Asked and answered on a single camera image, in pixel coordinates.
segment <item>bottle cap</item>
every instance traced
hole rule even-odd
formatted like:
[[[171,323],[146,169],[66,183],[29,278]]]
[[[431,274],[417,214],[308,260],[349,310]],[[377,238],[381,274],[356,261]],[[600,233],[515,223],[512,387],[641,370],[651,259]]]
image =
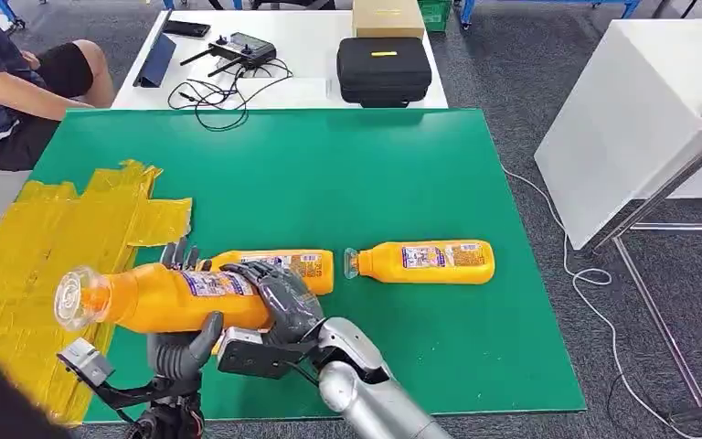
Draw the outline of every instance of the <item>bottle cap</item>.
[[[343,273],[346,279],[353,279],[359,275],[359,253],[354,249],[346,249],[343,253]]]
[[[66,273],[55,290],[55,319],[76,331],[105,316],[111,291],[106,278],[90,267]]]

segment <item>power cord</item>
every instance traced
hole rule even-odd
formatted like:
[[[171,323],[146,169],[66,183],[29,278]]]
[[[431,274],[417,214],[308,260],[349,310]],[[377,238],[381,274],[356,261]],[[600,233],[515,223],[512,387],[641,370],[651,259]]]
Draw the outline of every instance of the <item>power cord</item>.
[[[569,237],[567,236],[566,229],[564,228],[563,223],[558,219],[558,215],[556,215],[555,208],[553,207],[553,203],[550,200],[550,197],[548,197],[545,192],[537,187],[534,183],[531,181],[527,180],[524,177],[521,177],[518,174],[515,174],[513,172],[510,172],[507,170],[507,168],[502,165],[502,170],[505,171],[505,174],[517,178],[518,180],[526,183],[527,185],[531,186],[539,195],[542,196],[542,198],[545,199],[545,201],[548,203],[548,209],[550,210],[550,216],[553,217],[553,220],[556,221],[556,224],[561,228],[561,230],[564,232],[564,259],[563,259],[563,267],[564,271],[571,276],[571,286],[574,288],[574,291],[577,292],[577,294],[580,296],[580,299],[582,299],[583,302],[585,302],[585,305],[590,308],[591,311],[593,311],[593,314],[598,316],[608,327],[610,327],[610,330],[612,331],[612,356],[614,357],[614,362],[615,362],[615,368],[618,370],[618,379],[622,381],[622,384],[625,386],[625,389],[628,391],[628,393],[636,400],[636,402],[639,403],[642,407],[644,407],[645,410],[647,410],[652,416],[655,417],[658,421],[661,423],[667,425],[669,428],[674,430],[677,434],[680,436],[684,437],[685,439],[702,439],[702,436],[692,436],[690,434],[686,434],[676,428],[672,423],[668,422],[666,419],[664,419],[663,416],[661,416],[657,411],[653,410],[646,402],[642,400],[642,398],[639,397],[639,395],[636,394],[635,391],[631,388],[631,385],[628,383],[628,380],[625,378],[625,372],[623,371],[622,365],[620,364],[620,358],[618,357],[618,352],[617,352],[617,329],[615,329],[615,325],[612,324],[612,322],[605,317],[602,313],[599,312],[598,309],[596,309],[595,306],[588,300],[588,298],[585,297],[585,295],[582,293],[580,288],[577,286],[577,281],[582,281],[587,284],[591,285],[596,285],[596,286],[606,286],[612,283],[612,275],[609,274],[606,270],[602,270],[601,268],[586,268],[583,270],[580,270],[576,273],[572,272],[569,269],[569,266],[567,264],[568,262],[568,256],[569,256],[569,248],[567,247],[567,242]],[[604,276],[605,280],[596,280],[596,279],[591,279],[590,277],[586,277],[585,275],[588,273],[595,273]]]
[[[275,64],[273,61],[278,61],[281,64]],[[240,92],[240,89],[238,88],[238,80],[241,78],[246,78],[246,72],[247,71],[253,71],[253,75],[251,78],[256,78],[257,77],[257,72],[260,70],[264,71],[265,73],[268,74],[268,77],[272,78],[273,75],[271,72],[267,69],[265,69],[263,66],[271,66],[277,69],[282,69],[286,72],[286,76],[279,78],[277,80],[274,80],[273,82],[270,82],[260,88],[259,90],[255,91],[254,93],[251,94],[249,98],[246,98],[243,93]],[[249,108],[247,104],[251,102],[252,99],[254,99],[255,96],[260,94],[262,91],[265,89],[282,82],[284,80],[288,80],[289,78],[294,77],[294,73],[289,69],[289,67],[286,65],[285,62],[283,62],[281,59],[272,59],[269,62],[266,62],[262,66],[257,67],[256,69],[252,70],[246,70],[245,68],[238,67],[238,69],[235,71],[235,73],[230,73],[226,70],[224,70],[225,73],[232,74],[234,76],[234,79],[232,83],[230,84],[229,88],[223,89],[219,87],[217,84],[211,83],[211,82],[206,82],[204,80],[193,80],[193,79],[187,79],[177,86],[174,87],[173,90],[168,94],[168,106],[174,110],[184,110],[187,108],[192,108],[193,112],[195,114],[195,118],[197,119],[197,122],[205,129],[214,132],[214,133],[222,133],[225,131],[233,130],[235,128],[238,128],[242,126],[244,123],[246,123],[249,120]],[[180,90],[186,90],[187,91],[192,91],[193,94],[189,94],[184,91]],[[183,105],[174,105],[173,100],[176,98],[176,95],[181,96],[182,98],[186,99],[187,101],[190,101],[191,103],[189,104],[183,104]],[[201,117],[201,112],[200,110],[203,108],[216,108],[217,110],[225,110],[228,111],[230,109],[222,107],[224,103],[230,99],[231,97],[238,95],[241,99],[241,103],[237,105],[235,108],[232,108],[231,110],[239,110],[241,107],[243,108],[243,111],[240,112],[240,115],[238,119],[235,120],[233,123],[228,123],[226,125],[222,126],[216,126],[208,123],[207,121],[204,121],[203,118]]]

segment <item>white panel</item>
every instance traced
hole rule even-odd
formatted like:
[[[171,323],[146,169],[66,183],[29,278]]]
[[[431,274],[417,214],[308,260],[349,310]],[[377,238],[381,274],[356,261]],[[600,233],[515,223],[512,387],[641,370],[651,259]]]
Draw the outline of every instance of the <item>white panel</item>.
[[[702,114],[702,19],[615,21],[694,114]]]
[[[575,248],[702,129],[702,119],[610,24],[535,152]]]

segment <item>black cable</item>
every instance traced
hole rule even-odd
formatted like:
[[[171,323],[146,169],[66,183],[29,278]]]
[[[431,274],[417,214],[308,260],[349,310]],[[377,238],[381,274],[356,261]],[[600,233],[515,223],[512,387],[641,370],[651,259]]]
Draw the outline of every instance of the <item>black cable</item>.
[[[639,386],[640,389],[642,389],[642,399],[644,400],[644,402],[646,402],[647,405],[649,405],[650,408],[653,409],[656,413],[658,413],[662,418],[665,418],[665,413],[661,412],[660,409],[658,409],[658,406],[655,405],[655,403],[653,402],[653,398],[651,398],[650,394],[647,393],[647,389],[644,388],[642,382],[637,380],[634,376],[631,376],[631,378],[633,382],[635,382],[636,385]]]
[[[133,425],[133,424],[136,423],[136,421],[134,421],[133,418],[131,418],[130,416],[128,416],[128,414],[125,413],[122,409],[117,409],[117,410],[115,410],[114,412],[117,413],[117,415],[120,416],[120,418],[121,418],[123,421],[129,423],[130,425]]]
[[[316,378],[312,377],[311,374],[306,372],[305,369],[301,368],[300,366],[298,366],[290,361],[284,361],[283,363],[286,364],[287,366],[289,366],[290,368],[296,370],[297,373],[302,375],[303,378],[305,378],[306,380],[310,381],[311,384],[313,384],[316,387],[319,387],[319,381]]]
[[[625,425],[617,422],[617,420],[615,420],[614,416],[612,416],[612,408],[610,407],[610,402],[612,402],[612,395],[615,392],[615,386],[617,386],[617,383],[620,380],[620,378],[622,378],[622,373],[619,373],[618,376],[616,376],[615,379],[612,381],[612,385],[610,386],[610,392],[607,394],[607,407],[606,407],[607,416],[610,418],[610,423],[612,423],[612,425],[614,425],[615,428],[619,428],[619,429],[623,430],[629,436],[636,438],[636,439],[639,439],[639,436],[637,436],[631,430],[626,428]]]
[[[273,61],[278,61],[281,63],[279,64],[273,64]],[[246,74],[246,69],[243,67],[239,67],[238,70],[236,70],[234,76],[235,78],[233,79],[232,83],[230,84],[229,89],[222,89],[216,84],[210,83],[210,82],[205,82],[203,80],[192,80],[192,79],[187,79],[177,86],[174,87],[174,89],[168,94],[168,106],[174,110],[184,110],[188,108],[193,109],[193,113],[195,114],[195,118],[197,119],[197,122],[200,123],[200,125],[212,132],[215,133],[221,133],[225,131],[229,131],[235,128],[238,128],[239,126],[242,126],[245,122],[249,120],[249,109],[247,107],[247,104],[254,99],[255,96],[260,94],[260,92],[264,91],[268,87],[271,87],[279,82],[282,82],[284,80],[288,80],[289,78],[292,78],[294,74],[292,73],[291,70],[289,70],[289,67],[286,65],[285,62],[283,62],[281,59],[273,59],[271,61],[266,62],[262,66],[258,66],[256,69],[253,70],[253,75],[251,76],[252,78],[255,78],[257,76],[257,71],[259,70],[264,70],[268,76],[272,78],[272,74],[270,73],[269,70],[265,69],[263,66],[268,65],[268,66],[273,66],[278,69],[282,69],[286,71],[286,76],[283,78],[279,78],[277,80],[274,80],[273,82],[270,82],[269,84],[263,86],[259,90],[255,91],[249,98],[246,98],[243,96],[243,94],[240,92],[240,89],[238,88],[238,79],[244,78],[244,75]],[[196,85],[198,86],[203,86],[206,89],[209,90],[208,93],[201,93],[198,88],[196,88]],[[195,95],[189,95],[187,93],[184,93],[183,91],[179,91],[182,87],[188,87]],[[178,94],[179,96],[183,97],[184,99],[190,101],[191,103],[185,104],[185,105],[173,105],[172,104],[172,98]],[[224,104],[227,99],[229,99],[231,96],[238,95],[241,98],[241,103],[236,106],[233,110],[239,110],[241,107],[243,107],[243,111],[240,113],[239,118],[233,122],[229,123],[227,125],[223,126],[215,126],[211,125],[208,122],[204,121],[203,118],[200,116],[200,109],[201,108],[207,108],[207,107],[213,107],[216,108],[217,110],[227,110],[226,108],[223,108],[221,105]],[[209,100],[209,98],[212,98],[213,96],[219,96],[219,99],[217,102],[212,102]]]
[[[695,6],[697,2],[698,0],[690,0],[690,5],[687,6],[687,9],[685,9],[685,12],[682,13],[680,18],[687,17],[687,14],[690,14],[690,11],[693,9],[693,6]]]

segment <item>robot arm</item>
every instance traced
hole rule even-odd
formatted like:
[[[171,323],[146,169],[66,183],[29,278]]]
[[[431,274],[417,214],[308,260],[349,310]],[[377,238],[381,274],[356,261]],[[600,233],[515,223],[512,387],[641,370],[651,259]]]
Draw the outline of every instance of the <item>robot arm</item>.
[[[320,349],[333,353],[319,367],[319,393],[363,439],[450,439],[394,379],[356,325],[332,317],[321,326]]]
[[[173,258],[177,265],[173,255],[184,252],[179,247],[168,249],[163,262],[170,264]],[[221,269],[243,275],[256,287],[273,326],[264,334],[228,327],[217,355],[220,371],[276,380],[297,371],[363,439],[451,439],[402,389],[378,348],[358,327],[342,317],[324,318],[316,297],[299,276],[261,262],[227,264]],[[151,337],[149,357],[156,375],[142,388],[111,387],[106,380],[112,366],[83,339],[58,357],[131,423],[122,407],[153,402],[134,423],[140,437],[195,438],[203,430],[199,369],[218,338],[221,320],[222,316],[212,314],[200,333],[191,338],[184,335],[187,340],[182,343],[174,340],[178,334]],[[304,362],[310,362],[313,374],[301,366]]]
[[[298,276],[260,262],[222,269],[240,273],[260,288],[276,322],[271,331],[280,335],[228,328],[218,353],[219,370],[279,379],[295,369],[363,439],[451,438],[402,389],[364,332],[342,317],[324,319]],[[299,366],[304,359],[313,364],[317,379]]]

